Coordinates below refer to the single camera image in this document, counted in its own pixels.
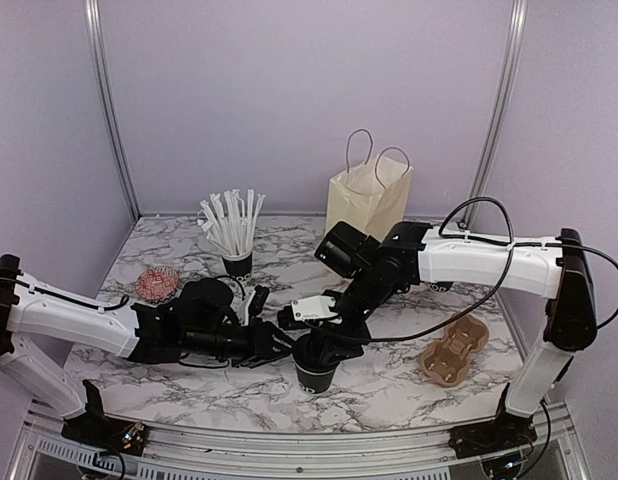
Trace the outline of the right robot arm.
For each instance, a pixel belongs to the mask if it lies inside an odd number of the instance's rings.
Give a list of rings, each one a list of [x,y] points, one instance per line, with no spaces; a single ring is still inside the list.
[[[569,228],[556,237],[520,239],[512,230],[482,236],[401,221],[378,241],[340,221],[315,256],[350,284],[329,312],[301,318],[310,331],[293,348],[298,381],[308,393],[325,392],[339,364],[374,342],[369,316],[413,285],[460,282],[484,285],[491,294],[500,288],[533,293],[547,301],[546,325],[522,370],[503,390],[494,418],[453,428],[450,445],[466,457],[472,449],[495,451],[534,439],[533,416],[543,397],[604,326],[587,261],[592,251]]]

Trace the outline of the cream paper bag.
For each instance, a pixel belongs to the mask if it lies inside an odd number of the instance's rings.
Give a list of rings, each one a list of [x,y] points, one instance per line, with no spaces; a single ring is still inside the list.
[[[325,229],[344,221],[377,240],[385,238],[390,229],[405,216],[414,168],[406,152],[395,146],[373,153],[371,133],[359,128],[352,135],[363,133],[368,150],[363,162],[353,165],[349,136],[345,148],[345,170],[329,181]]]

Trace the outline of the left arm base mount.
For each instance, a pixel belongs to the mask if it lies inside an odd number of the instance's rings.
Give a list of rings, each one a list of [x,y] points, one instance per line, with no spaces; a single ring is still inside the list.
[[[61,435],[68,440],[140,457],[145,449],[148,427],[141,421],[128,421],[104,413],[98,388],[82,381],[86,393],[85,412],[64,419]]]

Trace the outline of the black paper coffee cup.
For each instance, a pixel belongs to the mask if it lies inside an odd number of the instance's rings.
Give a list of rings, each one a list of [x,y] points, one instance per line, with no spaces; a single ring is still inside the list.
[[[312,395],[325,393],[332,384],[338,366],[338,362],[320,363],[295,360],[296,374],[301,389]]]

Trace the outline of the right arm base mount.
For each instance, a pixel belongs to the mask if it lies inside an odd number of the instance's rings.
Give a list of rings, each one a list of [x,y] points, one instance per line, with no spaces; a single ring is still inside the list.
[[[458,459],[532,446],[537,440],[533,416],[519,417],[506,411],[506,393],[501,395],[492,419],[453,427],[449,431],[448,445]]]

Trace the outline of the black cup lid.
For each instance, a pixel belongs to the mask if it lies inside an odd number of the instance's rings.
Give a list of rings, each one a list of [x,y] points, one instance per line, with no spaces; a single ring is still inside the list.
[[[327,349],[329,342],[319,336],[305,334],[294,344],[292,350],[295,365],[310,373],[326,373],[335,370],[340,361]]]

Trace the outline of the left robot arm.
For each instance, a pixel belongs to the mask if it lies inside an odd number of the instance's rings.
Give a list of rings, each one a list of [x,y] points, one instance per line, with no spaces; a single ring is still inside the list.
[[[127,425],[106,415],[98,388],[76,380],[41,351],[33,334],[89,345],[130,362],[174,364],[206,355],[233,367],[255,368],[287,357],[294,341],[260,314],[269,290],[258,286],[233,310],[231,288],[217,278],[185,283],[180,294],[150,306],[123,297],[95,302],[46,286],[0,257],[0,370],[50,405],[63,435],[108,444]]]

